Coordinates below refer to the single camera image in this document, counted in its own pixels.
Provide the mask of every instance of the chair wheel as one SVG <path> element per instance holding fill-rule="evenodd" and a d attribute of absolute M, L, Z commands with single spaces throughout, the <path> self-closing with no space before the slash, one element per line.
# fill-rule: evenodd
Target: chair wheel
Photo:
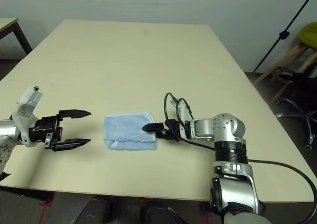
<path fill-rule="evenodd" d="M 313 149 L 313 147 L 311 145 L 305 145 L 305 148 L 309 151 L 311 151 Z"/>

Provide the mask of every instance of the folded towel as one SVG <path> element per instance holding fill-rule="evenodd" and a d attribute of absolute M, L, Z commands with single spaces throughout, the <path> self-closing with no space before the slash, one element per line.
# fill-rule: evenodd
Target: folded towel
<path fill-rule="evenodd" d="M 155 135 L 142 131 L 153 123 L 149 112 L 108 115 L 104 122 L 104 142 L 112 150 L 155 150 Z"/>

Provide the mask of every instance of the white wall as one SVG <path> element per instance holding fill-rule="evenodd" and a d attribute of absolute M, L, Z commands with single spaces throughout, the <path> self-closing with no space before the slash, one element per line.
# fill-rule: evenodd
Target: white wall
<path fill-rule="evenodd" d="M 63 19 L 208 24 L 244 71 L 252 71 L 305 0 L 0 0 L 0 17 L 18 17 L 34 48 Z M 291 48 L 296 34 L 317 21 L 311 0 L 260 71 Z M 13 35 L 0 57 L 23 58 Z"/>

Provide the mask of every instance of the wooden stool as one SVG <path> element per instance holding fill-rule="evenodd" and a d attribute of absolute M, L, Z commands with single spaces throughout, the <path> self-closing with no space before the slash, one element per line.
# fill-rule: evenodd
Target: wooden stool
<path fill-rule="evenodd" d="M 281 96 L 281 94 L 286 90 L 286 88 L 289 85 L 289 81 L 280 77 L 281 73 L 303 73 L 308 68 L 308 66 L 317 59 L 317 22 L 313 22 L 306 25 L 298 34 L 298 39 L 300 41 L 299 44 L 297 44 L 293 49 L 291 49 L 282 59 L 280 59 L 270 69 L 263 73 L 253 83 L 254 85 L 257 85 L 270 74 L 273 76 L 272 80 L 277 79 L 281 82 L 284 82 L 285 85 L 271 99 L 272 102 L 274 102 L 279 96 Z M 297 71 L 292 71 L 291 69 L 289 69 L 289 67 L 294 65 L 294 63 L 308 49 L 312 49 L 313 53 L 307 58 L 307 60 L 302 64 L 302 66 Z"/>

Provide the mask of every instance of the office chair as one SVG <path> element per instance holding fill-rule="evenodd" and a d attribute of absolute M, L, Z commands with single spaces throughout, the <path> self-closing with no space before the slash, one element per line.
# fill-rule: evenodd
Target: office chair
<path fill-rule="evenodd" d="M 300 117 L 306 121 L 309 132 L 308 143 L 305 145 L 307 150 L 313 149 L 313 141 L 315 139 L 313 123 L 317 123 L 317 77 L 310 78 L 316 68 L 317 61 L 312 63 L 304 73 L 294 73 L 289 78 L 288 84 L 294 86 L 295 89 L 294 99 L 300 101 L 301 106 L 289 98 L 279 98 L 277 100 L 277 103 L 282 101 L 289 103 L 298 112 L 282 112 L 275 115 L 277 118 Z"/>

